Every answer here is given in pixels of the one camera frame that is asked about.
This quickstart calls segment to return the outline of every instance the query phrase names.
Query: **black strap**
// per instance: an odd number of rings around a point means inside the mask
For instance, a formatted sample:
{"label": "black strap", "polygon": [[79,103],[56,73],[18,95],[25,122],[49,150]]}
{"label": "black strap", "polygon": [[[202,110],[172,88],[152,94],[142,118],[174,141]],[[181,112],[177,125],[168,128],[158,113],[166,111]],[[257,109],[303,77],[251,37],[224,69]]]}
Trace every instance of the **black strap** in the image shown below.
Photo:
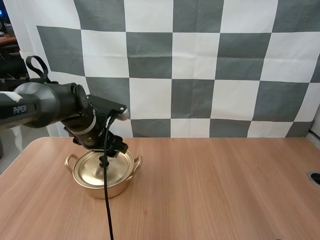
{"label": "black strap", "polygon": [[[40,64],[40,66],[43,69],[43,72],[40,69],[38,69],[32,65],[32,63],[31,63],[32,58],[35,58],[38,61],[38,63]],[[25,60],[25,64],[30,70],[32,70],[36,74],[38,74],[40,78],[45,79],[45,81],[47,83],[51,83],[51,81],[48,78],[48,73],[49,73],[48,68],[47,68],[45,62],[41,59],[41,57],[35,56],[35,55],[34,56],[27,56],[26,60]]]}

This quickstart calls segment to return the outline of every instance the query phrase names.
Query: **table surface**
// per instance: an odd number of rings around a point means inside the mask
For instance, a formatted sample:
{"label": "table surface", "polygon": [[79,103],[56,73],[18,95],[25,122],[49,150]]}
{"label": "table surface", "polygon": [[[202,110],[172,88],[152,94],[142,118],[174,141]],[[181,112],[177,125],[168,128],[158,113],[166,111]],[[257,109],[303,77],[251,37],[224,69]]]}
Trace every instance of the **table surface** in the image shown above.
{"label": "table surface", "polygon": [[[115,240],[318,240],[320,150],[304,138],[131,138],[140,172],[110,199]],[[1,240],[109,239],[104,200],[64,166],[86,150],[33,141],[0,176]]]}
{"label": "table surface", "polygon": [[5,38],[0,38],[0,46],[8,43],[16,43],[17,38],[15,36],[9,36],[8,34],[4,35]]}

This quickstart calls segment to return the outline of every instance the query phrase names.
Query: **white square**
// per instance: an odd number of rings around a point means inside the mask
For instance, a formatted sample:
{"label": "white square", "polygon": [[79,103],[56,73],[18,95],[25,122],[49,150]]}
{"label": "white square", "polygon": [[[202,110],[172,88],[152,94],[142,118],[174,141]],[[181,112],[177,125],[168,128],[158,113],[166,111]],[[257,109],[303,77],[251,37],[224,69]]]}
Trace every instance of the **white square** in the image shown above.
{"label": "white square", "polygon": [[210,119],[171,119],[172,138],[209,138]]}
{"label": "white square", "polygon": [[19,1],[23,13],[34,26],[81,29],[74,0]]}
{"label": "white square", "polygon": [[130,78],[131,119],[170,119],[171,79]]}
{"label": "white square", "polygon": [[271,33],[278,0],[224,0],[221,33]]}
{"label": "white square", "polygon": [[125,32],[81,30],[86,77],[128,78]]}
{"label": "white square", "polygon": [[309,83],[295,122],[312,122],[320,104],[320,83]]}
{"label": "white square", "polygon": [[174,0],[124,0],[127,32],[172,33]]}
{"label": "white square", "polygon": [[85,76],[78,76],[64,72],[56,72],[50,71],[48,77],[51,81],[57,81],[59,84],[80,84],[82,85],[85,93],[88,95],[90,94],[87,80]]}
{"label": "white square", "polygon": [[120,120],[116,119],[112,123],[112,125],[110,126],[110,131],[113,134],[118,135],[122,138],[132,138],[133,137],[130,119],[125,120],[125,121],[120,121]]}
{"label": "white square", "polygon": [[320,53],[320,32],[272,33],[261,81],[309,83]]}
{"label": "white square", "polygon": [[215,80],[211,118],[251,121],[258,88],[259,81]]}
{"label": "white square", "polygon": [[252,121],[248,138],[285,138],[292,122]]}
{"label": "white square", "polygon": [[219,33],[174,32],[172,78],[215,79],[219,38]]}

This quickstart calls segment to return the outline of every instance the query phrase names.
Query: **pot handle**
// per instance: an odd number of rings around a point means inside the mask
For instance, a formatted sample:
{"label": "pot handle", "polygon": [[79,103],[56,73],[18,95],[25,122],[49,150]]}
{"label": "pot handle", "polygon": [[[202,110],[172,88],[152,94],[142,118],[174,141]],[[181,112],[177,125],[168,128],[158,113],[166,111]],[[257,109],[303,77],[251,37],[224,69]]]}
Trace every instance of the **pot handle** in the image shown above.
{"label": "pot handle", "polygon": [[136,159],[134,159],[134,163],[137,163],[137,164],[135,165],[135,168],[133,169],[130,177],[126,179],[127,181],[131,180],[137,174],[138,170],[141,168],[142,156],[139,155]]}
{"label": "pot handle", "polygon": [[66,166],[66,168],[69,169],[69,171],[72,173],[73,168],[69,164],[71,158],[73,158],[73,159],[78,161],[79,157],[77,155],[75,155],[75,154],[71,154],[66,158],[66,160],[64,162],[64,165]]}

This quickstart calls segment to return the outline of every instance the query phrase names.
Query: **pot lid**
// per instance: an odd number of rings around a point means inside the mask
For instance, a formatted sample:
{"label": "pot lid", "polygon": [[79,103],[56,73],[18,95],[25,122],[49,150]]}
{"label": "pot lid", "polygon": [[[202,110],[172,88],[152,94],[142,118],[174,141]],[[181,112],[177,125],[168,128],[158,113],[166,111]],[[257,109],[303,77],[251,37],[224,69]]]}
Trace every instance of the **pot lid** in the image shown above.
{"label": "pot lid", "polygon": [[[92,189],[104,187],[104,169],[100,167],[99,157],[103,151],[91,150],[82,155],[73,168],[74,179],[82,186]],[[107,186],[111,187],[127,179],[134,168],[134,158],[130,152],[119,153],[117,157],[108,157],[106,168]]]}

